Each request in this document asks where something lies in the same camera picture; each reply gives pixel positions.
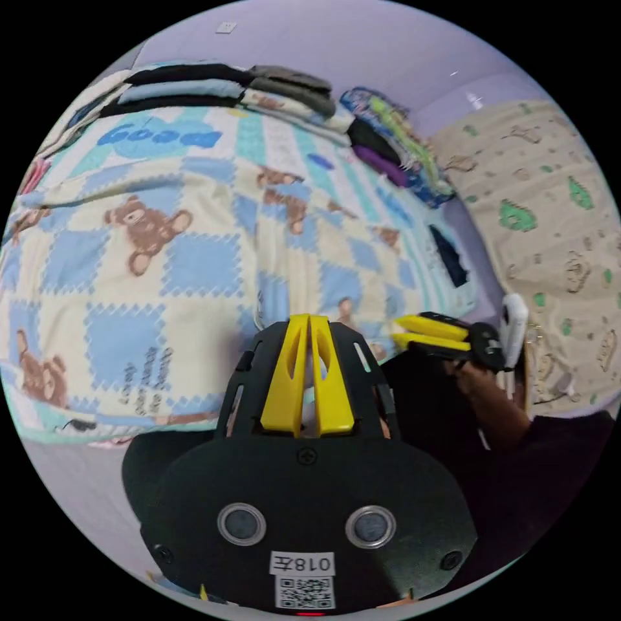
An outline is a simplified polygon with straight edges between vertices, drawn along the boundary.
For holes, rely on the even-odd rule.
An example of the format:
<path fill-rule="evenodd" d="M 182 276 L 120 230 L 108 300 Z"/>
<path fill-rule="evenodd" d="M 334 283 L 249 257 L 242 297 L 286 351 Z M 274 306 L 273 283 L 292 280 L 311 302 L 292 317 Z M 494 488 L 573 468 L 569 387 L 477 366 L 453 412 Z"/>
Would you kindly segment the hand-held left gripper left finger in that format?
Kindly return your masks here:
<path fill-rule="evenodd" d="M 309 315 L 290 317 L 270 381 L 260 423 L 269 433 L 299 437 L 305 391 Z"/>

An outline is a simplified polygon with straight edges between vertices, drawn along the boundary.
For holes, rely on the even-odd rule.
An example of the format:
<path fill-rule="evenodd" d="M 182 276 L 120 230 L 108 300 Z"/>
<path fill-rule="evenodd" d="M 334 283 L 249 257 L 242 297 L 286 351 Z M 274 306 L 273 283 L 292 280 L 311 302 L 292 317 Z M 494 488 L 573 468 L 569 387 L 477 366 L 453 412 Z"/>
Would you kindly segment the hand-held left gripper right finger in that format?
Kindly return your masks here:
<path fill-rule="evenodd" d="M 348 434 L 354 427 L 354 415 L 325 316 L 310 317 L 310 345 L 318 436 Z"/>

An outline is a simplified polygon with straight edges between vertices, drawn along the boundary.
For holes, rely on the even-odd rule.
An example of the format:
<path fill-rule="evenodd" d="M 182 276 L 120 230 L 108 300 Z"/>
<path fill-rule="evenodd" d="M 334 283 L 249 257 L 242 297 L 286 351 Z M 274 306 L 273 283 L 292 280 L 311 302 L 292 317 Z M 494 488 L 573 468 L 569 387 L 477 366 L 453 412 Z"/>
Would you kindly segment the person's right hand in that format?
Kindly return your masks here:
<path fill-rule="evenodd" d="M 487 406 L 502 402 L 506 397 L 497 385 L 496 375 L 483 367 L 464 361 L 445 361 L 443 367 L 472 404 Z"/>

